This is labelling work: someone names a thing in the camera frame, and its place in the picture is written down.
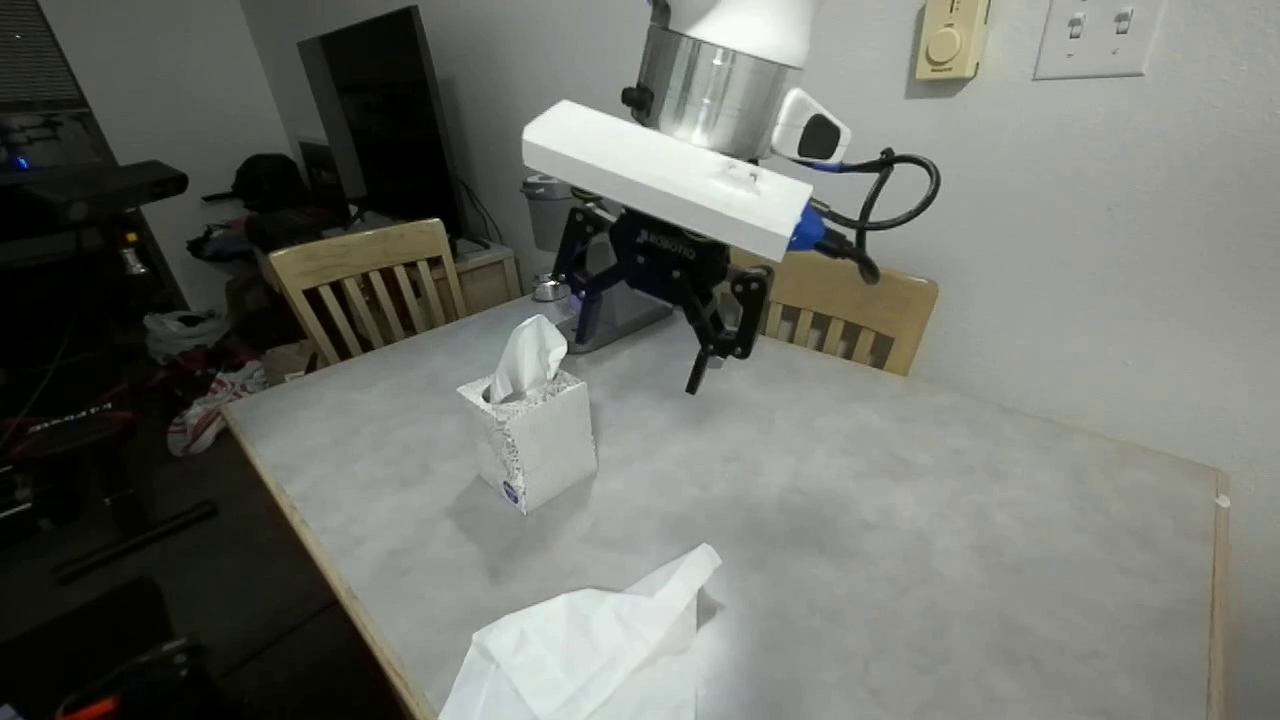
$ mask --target white tissue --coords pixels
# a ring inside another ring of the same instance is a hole
[[[551,388],[568,341],[547,314],[528,314],[512,329],[505,358],[492,373],[486,405],[536,401]]]
[[[692,715],[695,593],[716,566],[699,543],[627,593],[568,593],[480,628],[439,720]]]

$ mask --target tissue box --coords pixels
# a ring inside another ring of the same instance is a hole
[[[492,378],[457,388],[476,415],[480,477],[519,511],[594,477],[594,432],[587,378],[556,373],[540,401],[486,405]]]

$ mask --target chair backrest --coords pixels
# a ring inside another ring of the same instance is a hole
[[[764,337],[907,374],[933,304],[936,278],[865,282],[849,259],[796,251],[772,276]]]
[[[446,307],[469,310],[439,221],[293,244],[267,259],[293,314],[326,365],[446,322],[434,276]]]

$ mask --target light switch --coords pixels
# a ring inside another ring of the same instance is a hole
[[[982,63],[992,0],[929,0],[914,78],[969,78]]]
[[[1034,74],[1145,74],[1160,11],[1165,0],[1051,0]]]

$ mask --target white table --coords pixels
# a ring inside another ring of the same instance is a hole
[[[516,517],[457,383],[532,304],[238,401],[254,470],[416,715],[469,634],[716,543],[699,715],[1205,720],[1223,477],[761,341],[684,394],[670,320],[581,358],[598,477]]]

